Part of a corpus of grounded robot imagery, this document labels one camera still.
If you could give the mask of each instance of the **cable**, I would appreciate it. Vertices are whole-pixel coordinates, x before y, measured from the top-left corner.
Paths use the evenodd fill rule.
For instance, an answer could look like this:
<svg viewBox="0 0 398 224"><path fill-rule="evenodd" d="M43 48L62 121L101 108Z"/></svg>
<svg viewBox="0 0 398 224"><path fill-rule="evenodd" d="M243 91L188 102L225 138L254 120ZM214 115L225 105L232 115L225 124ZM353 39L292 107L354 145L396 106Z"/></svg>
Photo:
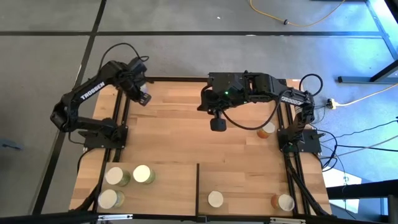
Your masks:
<svg viewBox="0 0 398 224"><path fill-rule="evenodd" d="M268 14L268 13L262 12L262 11L256 9L256 8L253 6L252 0L250 0L250 7L251 7L254 11L256 11L256 12L262 14L262 15L265 15L265 16L268 16L268 17L273 18L273 19L275 19L275 20L278 20L278 21L283 22L285 25L290 24L290 25L295 26L295 27L310 27L310 26L313 26L313 25L315 25L315 24L318 24L318 23L324 21L327 17L329 17L330 15L332 15L332 14L333 14L345 1L346 1L346 0L342 0L342 2L341 2L334 10L332 10L329 14L327 14L327 15L326 15L325 17L323 17L322 19L320 19L320 20L318 20L318 21L316 21L316 22L313 22L313 23L311 23L311 24L309 24L309 25L298 25L298 24L295 24L295 23L293 23L293 22L289 22L287 19L283 20L283 19L278 18L278 17L276 17L276 16L273 16L273 15L270 15L270 14Z"/></svg>
<svg viewBox="0 0 398 224"><path fill-rule="evenodd" d="M380 90L380 91L377 91L377 92L375 92L375 93L372 93L372 94L370 94L370 95L368 95L368 96L364 96L364 97L362 97L362 98L360 98L360 99L358 99L358 100L354 100L354 101L352 101L352 102L349 102L349 103L340 104L340 103L335 102L335 106L349 106L349 105L352 105L352 104L354 104L354 103L357 103L357 102L359 102L359 101L361 101L361 100L364 100L364 99L366 99L366 98L369 98L369 97L371 97L371 96L374 96L374 95L376 95L376 94L379 94L379 93L382 93L382 92L384 92L384 91L387 91L387 90L389 90L389 89L391 89L391 88L393 88L393 87L395 87L395 86L398 86L398 83L395 84L395 85L392 85L392 86L390 86L390 87L387 87L387 88L385 88L385 89L383 89L383 90Z"/></svg>
<svg viewBox="0 0 398 224"><path fill-rule="evenodd" d="M322 109L322 108L324 108L325 106L314 106L314 110L319 110L319 109Z"/></svg>
<svg viewBox="0 0 398 224"><path fill-rule="evenodd" d="M385 123L385 124L377 125L377 126L375 126L375 127L373 127L373 128L364 129L364 130L362 130L362 131L354 131L354 132L351 133L351 134L342 134L341 136L337 136L336 138L341 138L341 137L343 137L343 136L350 136L350 135L353 135L353 134L359 134L359 133L362 133L362 132L365 132L365 131L370 131L370 130L372 130L372 129L375 129L375 128L378 128L378 127L381 127L381 126L385 126L385 125L387 125L387 124L395 123L395 122L398 123L398 120L393 120L393 121L390 121L390 122ZM327 142L327 141L330 141L330 140L332 140L332 139L333 139L333 138L330 138L330 139L328 139L328 140L326 140L326 141L322 141L322 143Z"/></svg>
<svg viewBox="0 0 398 224"><path fill-rule="evenodd" d="M323 146L323 147L325 147L325 148L327 148L327 149L329 149L330 151L333 152L333 150L332 150L331 148L329 148L329 147L327 147L327 146L324 146L324 145L322 145L322 144L321 144L321 146ZM334 158L337 158L337 159L340 161L341 167L343 168L343 173L344 173L344 187L342 188L341 193L344 193L344 192L343 192L343 191L344 191L344 188L348 185L348 184L347 184L348 178L347 178L347 175L346 175L346 169L344 168L343 162L341 161L341 159L340 159L337 155L336 155L336 157L334 157ZM356 220L356 218L355 218L354 216L352 216L352 214L350 214L350 212L347 211L347 201L346 201L345 199L343 199L343 201L344 201L344 210L346 211L346 213L347 213L349 216L351 216L353 219Z"/></svg>
<svg viewBox="0 0 398 224"><path fill-rule="evenodd" d="M81 142L75 142L75 141L73 141L72 139L70 139L70 132L68 132L68 140L69 140L70 142L72 142L72 143L75 143L75 144L81 144L82 146L84 146L84 145L85 145L84 143L81 143Z"/></svg>
<svg viewBox="0 0 398 224"><path fill-rule="evenodd" d="M319 120L319 121L317 121L317 122L312 122L311 124L318 124L318 123L320 123L321 121L323 121L323 119L325 118L325 115L326 115L326 106L323 106L323 116L322 116L322 118Z"/></svg>
<svg viewBox="0 0 398 224"><path fill-rule="evenodd" d="M317 127L315 127L313 124L308 124L309 126L311 126L311 127L313 127L315 130L318 130L318 128Z"/></svg>
<svg viewBox="0 0 398 224"><path fill-rule="evenodd" d="M260 126L258 126L258 127L255 127L255 128L248 128L248 127L242 126L242 125L236 123L235 121L233 121L231 118L229 118L229 116L225 113L224 110L222 110L221 108L220 108L219 110L222 112L222 114L225 116L225 118L226 118L229 122L231 122L233 125L235 125L235 126L237 126L237 127L239 127L239 128L245 129L245 130L255 131L255 130L258 130L258 129L264 127L265 125L267 125L267 124L269 123L269 121L270 121L270 120L272 119L272 117L275 115L275 112L276 112L278 106L280 105L280 102L282 101L282 96L283 96L286 92L288 92L288 91L291 91L291 89L285 90L285 91L283 91L283 92L279 95L278 101L277 101L277 103L275 104L275 108L274 108L274 110L272 111L272 113L271 113L271 115L269 116L269 118L266 120L266 122L264 122L262 125L260 125Z"/></svg>
<svg viewBox="0 0 398 224"><path fill-rule="evenodd" d="M323 168L322 168L322 172L326 172L326 171L329 171L329 170L335 168L336 163L337 163L337 158L336 158L336 157L324 157L324 158L319 158L319 160L322 160L322 159L331 159L331 158L336 160L335 163L334 163L329 169L327 169L327 170L323 170L324 168L326 168L326 167L323 167Z"/></svg>
<svg viewBox="0 0 398 224"><path fill-rule="evenodd" d="M77 174L79 174L81 159L85 156L85 154L89 153L91 150L93 150L93 148L88 148L88 149L79 157L79 160L78 160L78 162L77 162Z"/></svg>
<svg viewBox="0 0 398 224"><path fill-rule="evenodd" d="M398 135L396 135L396 136L394 136L394 137L392 137L392 138L389 138L389 139L387 139L387 140L385 140L385 141L382 141L382 142L380 142L380 143L374 144L374 145L372 145L372 146L363 147L363 148L361 148L361 149L357 149L357 150L354 150L354 151L351 151L351 152L346 152L346 153L340 154L339 156L347 155L347 154L350 154L350 153L353 153L353 152L358 152L358 151L361 151L361 150L364 150L364 149L369 149L369 148L371 148L371 147L384 144L384 143L386 143L386 142L388 142L388 141L391 141L391 140L393 140L393 139L395 139L395 138L397 138L397 137L398 137Z"/></svg>
<svg viewBox="0 0 398 224"><path fill-rule="evenodd" d="M130 48L132 48L132 50L136 53L137 57L138 57L140 60L142 60L143 62L146 62L146 61L149 60L149 56L142 56L142 57L141 57L141 56L138 54L137 50L136 50L131 44L125 43L125 42L123 42L123 43L118 43L118 44L115 44L115 45L111 46L110 48L108 48L108 49L105 51L105 53L103 54L103 56L102 56L102 58L101 58L101 61L100 61L100 63L99 63L98 72L100 72L100 70L101 70L101 67L102 67L102 64L104 63L104 59L105 59L106 54L107 54L110 50L112 50L113 48L115 48L115 47L117 47L117 46L120 46L120 45L127 45L127 46L129 46Z"/></svg>
<svg viewBox="0 0 398 224"><path fill-rule="evenodd" d="M351 147L351 148L366 148L366 149L374 149L374 150L387 151L387 152L398 152L398 150L393 150L393 149L382 149L382 148L376 148L376 147L344 146L344 145L337 145L337 146L340 146L340 147Z"/></svg>
<svg viewBox="0 0 398 224"><path fill-rule="evenodd" d="M330 132L328 132L328 131L321 130L321 129L317 129L317 131L321 131L321 132L330 134L330 135L333 137L333 139L335 140L335 142L336 142L336 144L335 144L335 150L333 150L333 152L331 153L331 156L330 156L329 160L328 160L328 161L325 163L325 165L324 165L324 166L326 167L327 165L329 165L330 161L332 160L332 157L334 157L334 156L336 155L338 143L337 143L337 139L336 139L336 137L335 137L334 134L332 134L332 133L330 133Z"/></svg>
<svg viewBox="0 0 398 224"><path fill-rule="evenodd" d="M300 83L298 84L298 90L301 91L301 84L303 83L303 81L305 80L305 78L310 77L310 76L317 77L317 78L319 79L320 83L321 83L321 86L319 87L319 90L318 90L316 93L312 94L312 95L310 94L310 96L314 97L314 96L318 95L318 94L322 91L322 88L323 88L323 80L322 80L322 78L321 78L319 75L317 75L317 74L308 74L308 75L304 75L304 77L300 80Z"/></svg>

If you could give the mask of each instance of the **wooden tabletop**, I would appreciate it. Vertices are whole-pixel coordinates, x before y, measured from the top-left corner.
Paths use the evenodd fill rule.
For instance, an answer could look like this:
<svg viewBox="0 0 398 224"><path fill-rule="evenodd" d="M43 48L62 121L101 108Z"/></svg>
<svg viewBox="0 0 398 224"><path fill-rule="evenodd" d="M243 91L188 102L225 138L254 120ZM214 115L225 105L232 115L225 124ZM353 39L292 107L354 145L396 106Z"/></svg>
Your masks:
<svg viewBox="0 0 398 224"><path fill-rule="evenodd" d="M299 82L287 80L287 84L297 88ZM271 197L274 194L289 194L284 159L279 151L276 134L268 139L260 139L255 131L246 131L230 123L227 124L225 132L211 131L212 116L197 111L197 106L200 104L200 90L204 85L205 83L200 82L149 84L151 102L146 107L137 103L130 105L127 119L129 134L120 162L132 164L130 166L200 164L198 206L200 214L291 216L291 212L280 212L271 207ZM115 99L116 90L113 87L108 86L101 90L93 117L95 119L111 117ZM226 112L239 124L259 126L269 117L274 106L274 102L250 103ZM282 109L287 124L285 109ZM272 122L278 126L276 115ZM82 159L70 208L79 206L98 183L103 155L103 149L95 149ZM331 213L317 158L306 153L300 155L306 186L323 209ZM161 187L167 189L169 186L164 184ZM138 195L143 191L135 190ZM224 196L224 204L220 208L212 208L207 202L207 196L212 190L220 191ZM303 213L297 186L296 193L298 210ZM195 214L195 206L183 209L176 206L170 210L169 207L172 207L176 201L178 200L159 200L157 203L161 204L160 208L145 206L137 209L136 206L131 206L129 213Z"/></svg>

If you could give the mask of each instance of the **paper cup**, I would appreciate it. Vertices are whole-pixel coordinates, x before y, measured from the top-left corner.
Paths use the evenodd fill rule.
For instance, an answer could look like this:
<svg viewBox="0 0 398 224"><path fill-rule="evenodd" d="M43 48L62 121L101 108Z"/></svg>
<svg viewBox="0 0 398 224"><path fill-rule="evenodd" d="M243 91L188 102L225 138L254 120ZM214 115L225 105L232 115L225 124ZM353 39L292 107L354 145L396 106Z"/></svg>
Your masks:
<svg viewBox="0 0 398 224"><path fill-rule="evenodd" d="M262 139L266 139L274 132L275 132L275 125L270 122L261 129L258 129L257 135Z"/></svg>
<svg viewBox="0 0 398 224"><path fill-rule="evenodd" d="M105 179L108 184L117 185L120 187L125 186L130 181L130 173L126 170L122 170L119 167L112 167L105 174Z"/></svg>
<svg viewBox="0 0 398 224"><path fill-rule="evenodd" d="M105 190L98 197L98 205L103 209L118 208L124 202L124 194L118 190Z"/></svg>
<svg viewBox="0 0 398 224"><path fill-rule="evenodd" d="M221 192L214 190L210 192L209 196L207 197L207 201L213 208L220 208L224 203L224 197Z"/></svg>
<svg viewBox="0 0 398 224"><path fill-rule="evenodd" d="M272 196L271 205L274 209L280 209L285 212L290 212L295 207L293 198L286 194Z"/></svg>

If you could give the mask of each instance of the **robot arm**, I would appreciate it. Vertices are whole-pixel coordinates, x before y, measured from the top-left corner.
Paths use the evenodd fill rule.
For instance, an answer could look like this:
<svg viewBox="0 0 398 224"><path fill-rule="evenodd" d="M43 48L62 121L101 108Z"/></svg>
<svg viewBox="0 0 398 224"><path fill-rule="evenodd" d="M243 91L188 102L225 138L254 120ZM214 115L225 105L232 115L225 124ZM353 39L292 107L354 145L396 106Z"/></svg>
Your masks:
<svg viewBox="0 0 398 224"><path fill-rule="evenodd" d="M294 105L296 117L287 128L287 138L291 144L303 142L302 132L306 124L314 120L314 100L309 92L302 92L281 84L278 79L264 73L210 73L208 84L201 91L201 105L198 111L214 115L210 121L211 130L225 131L226 123L221 113L245 103L282 101ZM265 126L245 128L257 130Z"/></svg>
<svg viewBox="0 0 398 224"><path fill-rule="evenodd" d="M60 102L54 106L50 117L51 121L60 131L66 133L70 133L76 129L88 130L79 133L85 137L86 140L87 137L91 136L91 138L93 138L91 142L95 142L100 138L106 139L107 141L105 143L97 141L98 143L96 146L99 147L105 145L109 146L111 142L119 142L122 144L126 132L111 118L105 118L101 121L81 118L78 116L78 109L84 101L107 85L121 88L127 98L145 106L151 99L150 95L141 90L146 83L144 75L146 70L147 68L139 57L132 59L129 64L109 61L102 66L95 77L62 96Z"/></svg>

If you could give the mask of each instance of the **wooden board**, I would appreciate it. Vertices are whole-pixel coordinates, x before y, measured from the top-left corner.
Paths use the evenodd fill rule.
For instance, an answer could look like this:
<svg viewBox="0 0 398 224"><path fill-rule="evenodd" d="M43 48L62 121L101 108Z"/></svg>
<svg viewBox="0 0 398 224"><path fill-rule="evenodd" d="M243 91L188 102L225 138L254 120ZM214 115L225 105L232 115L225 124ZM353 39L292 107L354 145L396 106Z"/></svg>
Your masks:
<svg viewBox="0 0 398 224"><path fill-rule="evenodd" d="M140 162L109 162L105 172L112 167L133 170ZM155 180L151 184L140 184L131 178L124 187L108 184L105 180L102 191L106 189L120 190L125 200L119 208L103 209L104 213L133 213L158 215L195 215L196 198L196 164L163 164L145 163L155 172Z"/></svg>
<svg viewBox="0 0 398 224"><path fill-rule="evenodd" d="M298 82L288 81L295 88ZM142 107L132 103L127 125L129 134L121 162L200 164L199 213L214 215L291 215L271 207L274 194L287 194L288 185L282 154L276 134L260 139L255 131L246 131L228 123L227 131L210 130L212 116L197 111L200 90L204 83L156 82L148 85L152 101ZM114 97L101 91L97 110L112 115ZM258 126L270 115L274 103L247 104L227 111L239 124ZM277 126L277 116L272 122ZM71 207L83 200L83 189L94 187L99 174L90 175L90 154L81 163ZM302 154L305 182L323 209L331 212L318 160L311 154ZM221 208L211 208L206 200L212 190L224 195ZM296 189L301 204L299 189ZM148 209L145 213L155 214Z"/></svg>

